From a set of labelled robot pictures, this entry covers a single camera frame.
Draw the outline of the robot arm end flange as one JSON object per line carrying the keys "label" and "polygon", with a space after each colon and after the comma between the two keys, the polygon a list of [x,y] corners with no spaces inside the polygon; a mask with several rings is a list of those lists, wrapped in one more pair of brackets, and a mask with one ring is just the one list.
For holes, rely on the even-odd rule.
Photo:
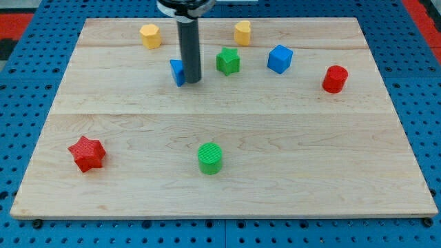
{"label": "robot arm end flange", "polygon": [[197,19],[211,10],[216,0],[157,0],[157,8],[169,17]]}

